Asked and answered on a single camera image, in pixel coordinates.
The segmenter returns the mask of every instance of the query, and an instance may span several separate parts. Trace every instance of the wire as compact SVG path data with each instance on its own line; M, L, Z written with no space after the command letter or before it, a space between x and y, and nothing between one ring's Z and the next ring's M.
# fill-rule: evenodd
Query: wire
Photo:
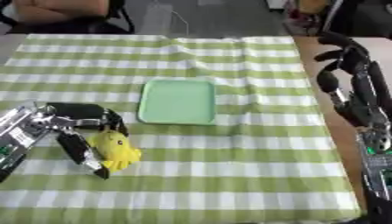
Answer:
M159 0L154 0L154 3L157 6L159 6L159 7L161 6L161 3L159 2ZM186 36L189 37L189 24L188 24L188 22L186 22L186 20L184 20L184 18L178 12L176 12L175 10L167 10L167 9L165 9L163 7L161 7L161 9L163 9L164 11L169 11L170 13L173 13L174 15L176 15L179 18L179 20L181 20L185 24L185 26L186 26Z

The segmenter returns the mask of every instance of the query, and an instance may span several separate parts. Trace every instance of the green tray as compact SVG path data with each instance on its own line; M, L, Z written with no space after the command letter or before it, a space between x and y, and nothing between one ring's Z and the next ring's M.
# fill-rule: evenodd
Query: green tray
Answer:
M215 88L206 80L151 80L138 117L145 123L214 124Z

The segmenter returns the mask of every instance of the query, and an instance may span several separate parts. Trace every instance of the yellow plush toy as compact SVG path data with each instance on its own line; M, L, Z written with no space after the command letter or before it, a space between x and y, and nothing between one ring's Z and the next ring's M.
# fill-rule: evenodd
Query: yellow plush toy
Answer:
M112 129L105 129L87 141L101 153L104 158L102 164L110 172L125 169L129 164L140 161L142 156L142 152L133 148L125 135Z

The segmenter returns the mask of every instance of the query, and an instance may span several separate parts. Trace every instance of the floor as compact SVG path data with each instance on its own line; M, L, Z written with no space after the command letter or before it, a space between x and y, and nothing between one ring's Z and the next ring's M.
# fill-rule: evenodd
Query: floor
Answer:
M126 0L137 34L224 38L287 35L265 0ZM124 26L123 20L111 19ZM0 24L0 33L8 27Z

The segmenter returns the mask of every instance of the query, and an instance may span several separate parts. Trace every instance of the green and white checkered tablecloth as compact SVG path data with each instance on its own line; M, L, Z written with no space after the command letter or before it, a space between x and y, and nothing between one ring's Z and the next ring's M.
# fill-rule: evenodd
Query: green and white checkered tablecloth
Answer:
M143 150L142 162L104 181L49 136L0 184L2 224L359 215L292 38L31 35L0 74L1 110L26 99L98 103L123 116ZM212 81L216 125L139 122L144 83L169 78Z

